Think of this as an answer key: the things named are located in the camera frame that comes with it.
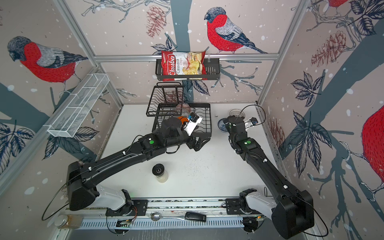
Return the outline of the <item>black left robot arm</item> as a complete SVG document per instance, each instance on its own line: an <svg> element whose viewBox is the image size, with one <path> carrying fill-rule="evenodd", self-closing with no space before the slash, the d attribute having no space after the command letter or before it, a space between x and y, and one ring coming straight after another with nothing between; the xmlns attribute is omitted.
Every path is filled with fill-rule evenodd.
<svg viewBox="0 0 384 240"><path fill-rule="evenodd" d="M127 148L93 163L74 162L68 166L67 193L70 211L79 211L90 206L119 211L130 208L133 202L127 190L113 190L101 186L107 178L159 155L166 154L170 147L186 144L196 152L206 143L194 135L202 118L192 113L187 121L170 117L162 121L160 128L152 133L137 136Z"/></svg>

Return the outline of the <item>orange plastic bowl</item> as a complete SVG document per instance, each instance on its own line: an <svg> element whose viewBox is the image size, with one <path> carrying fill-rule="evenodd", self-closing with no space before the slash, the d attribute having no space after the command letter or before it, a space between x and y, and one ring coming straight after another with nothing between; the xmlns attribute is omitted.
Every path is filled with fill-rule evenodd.
<svg viewBox="0 0 384 240"><path fill-rule="evenodd" d="M182 125L189 122L188 117L180 116L178 119L182 122Z"/></svg>

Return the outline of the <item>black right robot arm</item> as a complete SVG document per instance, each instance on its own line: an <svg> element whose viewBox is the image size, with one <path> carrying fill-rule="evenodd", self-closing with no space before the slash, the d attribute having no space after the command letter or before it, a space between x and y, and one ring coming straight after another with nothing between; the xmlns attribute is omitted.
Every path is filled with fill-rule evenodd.
<svg viewBox="0 0 384 240"><path fill-rule="evenodd" d="M224 119L229 142L270 190L269 199L258 192L245 195L246 206L270 219L277 232L289 239L315 225L313 198L308 191L299 191L271 163L256 140L248 137L243 119L229 116Z"/></svg>

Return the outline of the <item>black wire dish rack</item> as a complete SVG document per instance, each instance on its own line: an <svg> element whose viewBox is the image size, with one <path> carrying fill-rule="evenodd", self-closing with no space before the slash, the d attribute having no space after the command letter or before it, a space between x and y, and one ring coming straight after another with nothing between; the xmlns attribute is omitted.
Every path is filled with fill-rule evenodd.
<svg viewBox="0 0 384 240"><path fill-rule="evenodd" d="M191 112L203 118L193 133L212 134L211 105L187 102L180 82L160 82L154 86L146 111L148 117L155 118L153 130L158 129L161 123L170 117L183 116L181 111L176 110L176 106L183 103L189 104Z"/></svg>

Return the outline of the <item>red patterned bowl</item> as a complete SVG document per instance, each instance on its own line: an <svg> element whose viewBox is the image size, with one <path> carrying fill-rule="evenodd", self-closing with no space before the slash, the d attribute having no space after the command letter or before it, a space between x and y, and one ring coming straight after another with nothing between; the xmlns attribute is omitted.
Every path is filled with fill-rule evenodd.
<svg viewBox="0 0 384 240"><path fill-rule="evenodd" d="M191 107L190 107L189 104L183 103L183 104L178 104L176 106L176 110L177 111L181 111L182 113L184 113L184 112L190 113L191 112Z"/></svg>

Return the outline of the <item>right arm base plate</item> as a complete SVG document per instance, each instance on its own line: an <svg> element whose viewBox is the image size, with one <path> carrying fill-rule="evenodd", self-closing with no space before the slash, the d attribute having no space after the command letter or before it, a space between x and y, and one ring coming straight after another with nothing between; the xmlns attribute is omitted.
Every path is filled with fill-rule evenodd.
<svg viewBox="0 0 384 240"><path fill-rule="evenodd" d="M227 215L263 215L256 210L243 210L238 199L225 199Z"/></svg>

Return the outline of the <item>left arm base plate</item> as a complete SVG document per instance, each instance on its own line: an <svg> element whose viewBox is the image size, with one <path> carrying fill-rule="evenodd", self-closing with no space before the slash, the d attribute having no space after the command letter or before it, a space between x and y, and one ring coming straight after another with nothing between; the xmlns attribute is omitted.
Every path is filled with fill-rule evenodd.
<svg viewBox="0 0 384 240"><path fill-rule="evenodd" d="M107 217L145 216L148 207L148 200L133 200L131 204L125 204L118 210L107 209Z"/></svg>

